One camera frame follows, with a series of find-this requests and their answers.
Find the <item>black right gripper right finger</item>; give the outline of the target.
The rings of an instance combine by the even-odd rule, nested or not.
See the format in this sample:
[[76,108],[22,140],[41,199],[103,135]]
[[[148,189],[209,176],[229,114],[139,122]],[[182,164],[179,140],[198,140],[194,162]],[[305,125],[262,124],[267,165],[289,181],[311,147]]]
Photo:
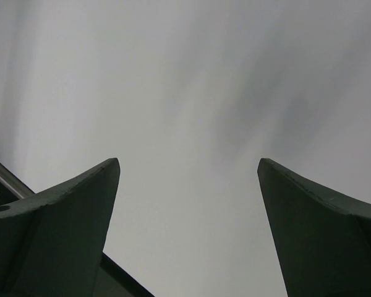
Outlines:
[[258,180],[289,296],[371,296],[371,204],[263,158]]

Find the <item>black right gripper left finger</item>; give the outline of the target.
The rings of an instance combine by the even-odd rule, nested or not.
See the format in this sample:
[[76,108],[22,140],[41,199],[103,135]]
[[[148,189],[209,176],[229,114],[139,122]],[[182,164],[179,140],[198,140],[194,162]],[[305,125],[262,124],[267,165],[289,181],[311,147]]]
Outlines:
[[119,184],[110,158],[0,205],[0,296],[91,296]]

